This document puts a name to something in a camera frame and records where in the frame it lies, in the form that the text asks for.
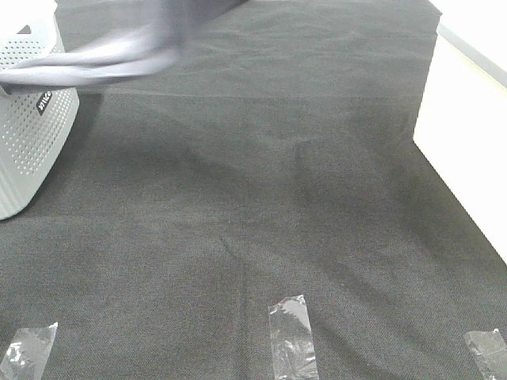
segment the clear tape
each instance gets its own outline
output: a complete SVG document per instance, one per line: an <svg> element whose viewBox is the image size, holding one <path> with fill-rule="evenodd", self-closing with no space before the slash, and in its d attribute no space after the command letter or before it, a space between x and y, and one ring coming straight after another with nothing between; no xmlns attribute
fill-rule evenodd
<svg viewBox="0 0 507 380"><path fill-rule="evenodd" d="M287 297L269 307L276 380L318 380L314 339L304 296Z"/></svg>
<svg viewBox="0 0 507 380"><path fill-rule="evenodd" d="M40 380L58 323L42 329L19 329L0 364L0 380Z"/></svg>
<svg viewBox="0 0 507 380"><path fill-rule="evenodd" d="M507 380L507 345L498 329L471 331L464 338L485 380Z"/></svg>

